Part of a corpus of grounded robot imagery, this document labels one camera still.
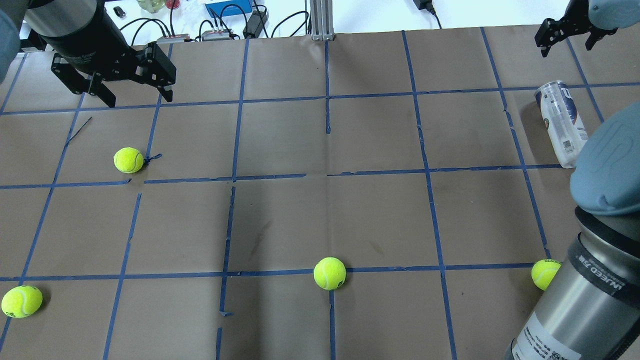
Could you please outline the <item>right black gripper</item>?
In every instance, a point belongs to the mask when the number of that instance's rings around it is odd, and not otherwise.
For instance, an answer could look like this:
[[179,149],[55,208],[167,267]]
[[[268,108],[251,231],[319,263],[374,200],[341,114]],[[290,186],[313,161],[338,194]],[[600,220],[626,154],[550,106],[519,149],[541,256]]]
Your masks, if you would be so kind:
[[588,34],[585,49],[590,51],[601,39],[617,33],[618,27],[606,29],[603,25],[596,25],[589,16],[589,11],[592,8],[588,0],[570,0],[560,19],[544,19],[542,21],[534,35],[534,40],[544,59],[548,56],[553,45],[561,43],[569,37]]

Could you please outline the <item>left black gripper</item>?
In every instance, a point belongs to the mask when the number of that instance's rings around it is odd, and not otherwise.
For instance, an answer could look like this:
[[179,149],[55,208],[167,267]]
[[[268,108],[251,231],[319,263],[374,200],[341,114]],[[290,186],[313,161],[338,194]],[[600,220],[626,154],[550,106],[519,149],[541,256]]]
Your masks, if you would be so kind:
[[176,83],[177,68],[156,42],[149,42],[141,50],[123,47],[98,47],[80,50],[72,54],[60,44],[52,44],[55,50],[51,72],[74,94],[89,91],[110,109],[117,102],[116,95],[103,81],[130,80],[137,84],[150,85],[158,90],[162,98],[171,103],[174,100],[173,85]]

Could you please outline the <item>tennis ball near left arm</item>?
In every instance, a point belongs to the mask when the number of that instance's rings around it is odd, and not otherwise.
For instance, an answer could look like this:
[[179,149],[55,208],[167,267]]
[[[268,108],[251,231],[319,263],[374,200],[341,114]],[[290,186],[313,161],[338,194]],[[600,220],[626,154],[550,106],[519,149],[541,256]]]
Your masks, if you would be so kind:
[[1,300],[2,312],[10,318],[23,319],[36,313],[42,306],[44,296],[32,285],[19,285],[10,289]]

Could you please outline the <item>tennis ball near right arm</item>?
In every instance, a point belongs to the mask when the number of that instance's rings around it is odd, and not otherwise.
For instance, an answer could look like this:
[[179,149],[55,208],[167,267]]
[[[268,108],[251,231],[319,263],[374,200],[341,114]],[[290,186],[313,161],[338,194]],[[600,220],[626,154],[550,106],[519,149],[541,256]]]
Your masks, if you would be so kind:
[[531,280],[538,289],[546,291],[560,268],[562,268],[562,262],[558,260],[538,260],[531,268]]

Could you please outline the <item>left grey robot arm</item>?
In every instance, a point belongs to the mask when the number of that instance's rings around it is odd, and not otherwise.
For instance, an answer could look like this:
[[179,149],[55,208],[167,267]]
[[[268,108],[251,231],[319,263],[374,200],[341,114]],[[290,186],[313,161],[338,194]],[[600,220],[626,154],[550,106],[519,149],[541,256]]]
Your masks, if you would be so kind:
[[173,101],[176,66],[155,41],[140,50],[128,45],[102,0],[3,0],[2,79],[21,49],[23,21],[53,48],[50,69],[74,94],[96,96],[112,108],[117,98],[106,82],[129,80]]

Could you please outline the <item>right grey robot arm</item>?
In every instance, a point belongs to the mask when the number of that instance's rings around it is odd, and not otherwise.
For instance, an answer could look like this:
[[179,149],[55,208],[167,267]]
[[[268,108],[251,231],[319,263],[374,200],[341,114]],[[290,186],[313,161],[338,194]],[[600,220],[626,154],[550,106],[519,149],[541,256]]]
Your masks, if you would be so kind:
[[581,231],[503,357],[617,360],[639,337],[639,103],[589,137],[565,82],[540,86],[535,100],[560,166],[574,169]]

